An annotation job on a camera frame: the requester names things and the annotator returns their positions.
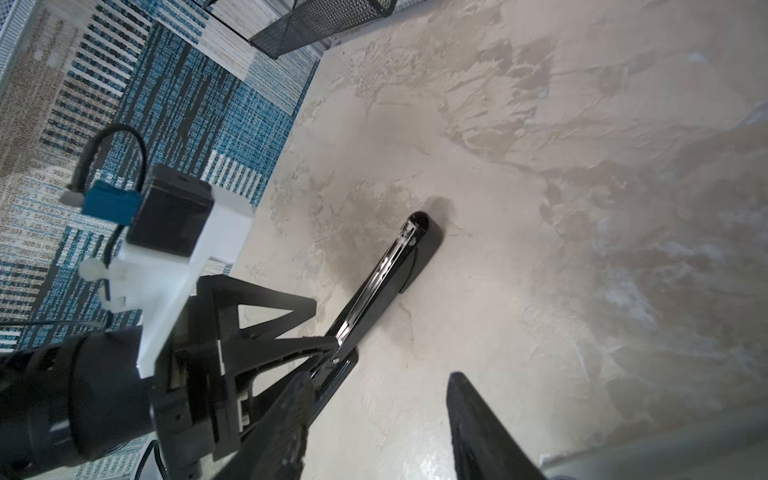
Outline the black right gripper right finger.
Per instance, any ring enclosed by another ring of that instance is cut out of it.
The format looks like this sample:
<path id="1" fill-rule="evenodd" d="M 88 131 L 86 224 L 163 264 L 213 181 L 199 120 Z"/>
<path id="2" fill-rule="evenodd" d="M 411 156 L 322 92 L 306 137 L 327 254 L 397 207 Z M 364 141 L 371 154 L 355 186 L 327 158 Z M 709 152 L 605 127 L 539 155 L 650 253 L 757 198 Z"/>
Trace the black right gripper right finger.
<path id="1" fill-rule="evenodd" d="M 545 479 L 461 372 L 449 377 L 446 405 L 459 479 Z"/>

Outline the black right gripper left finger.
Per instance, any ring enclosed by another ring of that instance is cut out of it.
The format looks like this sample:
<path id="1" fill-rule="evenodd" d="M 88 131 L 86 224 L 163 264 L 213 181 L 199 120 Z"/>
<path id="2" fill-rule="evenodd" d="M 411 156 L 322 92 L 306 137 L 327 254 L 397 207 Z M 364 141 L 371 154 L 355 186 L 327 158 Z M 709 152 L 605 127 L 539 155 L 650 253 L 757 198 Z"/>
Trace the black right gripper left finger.
<path id="1" fill-rule="evenodd" d="M 215 479 L 299 479 L 314 398 L 307 373 L 291 380 Z"/>

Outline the black stapler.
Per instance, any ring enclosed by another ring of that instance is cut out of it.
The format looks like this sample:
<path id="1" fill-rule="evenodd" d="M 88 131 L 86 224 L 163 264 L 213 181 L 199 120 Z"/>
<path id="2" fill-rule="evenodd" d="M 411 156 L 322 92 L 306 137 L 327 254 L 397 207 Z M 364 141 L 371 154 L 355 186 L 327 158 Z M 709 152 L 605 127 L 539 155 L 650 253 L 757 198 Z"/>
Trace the black stapler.
<path id="1" fill-rule="evenodd" d="M 313 415 L 318 416 L 358 361 L 357 344 L 399 294 L 415 281 L 442 241 L 442 230 L 426 212 L 412 213 L 396 240 L 377 263 L 326 332 L 337 340 L 333 356 L 306 360 L 257 396 L 250 395 L 241 406 L 251 421 L 266 414 L 288 382 L 301 371 L 311 374 L 315 388 Z"/>

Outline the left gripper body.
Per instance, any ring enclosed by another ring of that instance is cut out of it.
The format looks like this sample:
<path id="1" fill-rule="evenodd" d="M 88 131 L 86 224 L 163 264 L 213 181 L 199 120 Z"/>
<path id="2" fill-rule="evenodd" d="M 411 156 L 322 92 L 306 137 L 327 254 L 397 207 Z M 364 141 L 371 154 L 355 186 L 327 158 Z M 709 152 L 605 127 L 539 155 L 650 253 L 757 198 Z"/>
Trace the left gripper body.
<path id="1" fill-rule="evenodd" d="M 202 458 L 220 460 L 244 444 L 224 343 L 237 335 L 247 302 L 234 293 L 189 298 L 156 361 L 153 421 L 170 479 L 199 479 Z"/>

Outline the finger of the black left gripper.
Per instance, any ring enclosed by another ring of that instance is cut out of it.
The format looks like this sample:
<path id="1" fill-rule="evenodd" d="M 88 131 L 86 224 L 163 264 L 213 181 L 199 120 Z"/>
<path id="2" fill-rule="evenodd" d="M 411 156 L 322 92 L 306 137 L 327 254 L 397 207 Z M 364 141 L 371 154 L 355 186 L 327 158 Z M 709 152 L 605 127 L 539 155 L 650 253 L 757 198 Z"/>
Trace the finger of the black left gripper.
<path id="1" fill-rule="evenodd" d="M 218 337 L 276 339 L 316 314 L 313 298 L 279 292 L 226 275 L 202 276 L 197 282 L 197 298 L 201 313 L 215 321 Z M 281 316 L 241 328 L 239 307 L 260 307 L 283 311 Z"/>
<path id="2" fill-rule="evenodd" d="M 291 361 L 334 352 L 338 342 L 333 336 L 301 338 L 234 337 L 222 345 L 225 377 L 237 390 L 249 386 L 260 373 Z"/>

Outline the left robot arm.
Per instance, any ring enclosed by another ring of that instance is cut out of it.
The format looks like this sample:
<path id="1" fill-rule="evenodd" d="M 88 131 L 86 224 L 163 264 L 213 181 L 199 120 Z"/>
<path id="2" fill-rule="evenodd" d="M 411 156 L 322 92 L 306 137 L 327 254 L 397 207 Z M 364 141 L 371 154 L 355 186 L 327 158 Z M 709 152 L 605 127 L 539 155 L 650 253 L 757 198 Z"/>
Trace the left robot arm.
<path id="1" fill-rule="evenodd" d="M 297 479 L 332 336 L 289 336 L 313 299 L 224 275 L 202 277 L 161 341 L 154 372 L 136 366 L 146 326 L 93 332 L 1 358 L 1 475 L 27 479 L 99 459 L 147 433 L 167 474 Z"/>

